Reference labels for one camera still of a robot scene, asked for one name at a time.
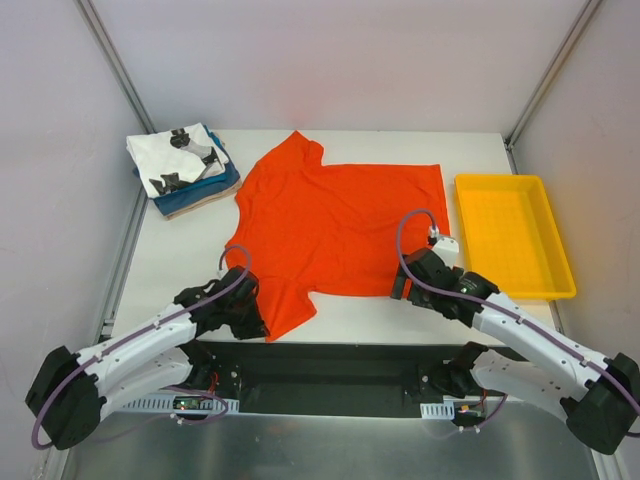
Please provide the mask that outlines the orange t shirt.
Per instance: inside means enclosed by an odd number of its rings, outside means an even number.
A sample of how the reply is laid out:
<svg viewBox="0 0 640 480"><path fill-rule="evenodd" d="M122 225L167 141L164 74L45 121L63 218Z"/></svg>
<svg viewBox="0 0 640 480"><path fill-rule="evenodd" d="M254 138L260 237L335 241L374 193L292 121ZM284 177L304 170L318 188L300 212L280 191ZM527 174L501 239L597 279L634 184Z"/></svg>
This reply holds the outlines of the orange t shirt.
<svg viewBox="0 0 640 480"><path fill-rule="evenodd" d="M291 133L263 156L238 190L239 222L226 256L249 260L259 280L257 303L275 341L313 318L313 292L381 297L391 292L396 250L424 246L430 219L402 218L429 210L449 234L439 165L326 165L324 148Z"/></svg>

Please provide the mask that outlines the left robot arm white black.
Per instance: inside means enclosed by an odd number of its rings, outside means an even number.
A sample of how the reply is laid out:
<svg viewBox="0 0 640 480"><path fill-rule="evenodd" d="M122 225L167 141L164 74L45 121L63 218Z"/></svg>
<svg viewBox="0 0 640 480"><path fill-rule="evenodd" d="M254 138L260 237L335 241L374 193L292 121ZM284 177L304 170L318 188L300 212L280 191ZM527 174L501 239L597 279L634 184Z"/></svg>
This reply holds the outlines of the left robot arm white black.
<svg viewBox="0 0 640 480"><path fill-rule="evenodd" d="M189 287L136 330L83 348L61 346L44 359L25 404L38 450L70 449L129 402L167 387L210 390L219 378L199 337L223 326L238 340L269 331L257 304L259 280L236 266Z"/></svg>

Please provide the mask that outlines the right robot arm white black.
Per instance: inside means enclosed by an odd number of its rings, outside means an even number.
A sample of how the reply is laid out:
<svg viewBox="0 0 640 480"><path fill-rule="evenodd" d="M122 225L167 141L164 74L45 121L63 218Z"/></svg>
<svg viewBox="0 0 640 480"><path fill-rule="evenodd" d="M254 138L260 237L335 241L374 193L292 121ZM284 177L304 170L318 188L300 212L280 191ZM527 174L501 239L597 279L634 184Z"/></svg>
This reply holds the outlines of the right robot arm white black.
<svg viewBox="0 0 640 480"><path fill-rule="evenodd" d="M629 356L607 356L565 337L483 276L448 266L432 248L400 255L391 296L489 335L519 356L469 342L428 372L439 393L463 398L483 389L523 400L605 455L638 438L639 366Z"/></svg>

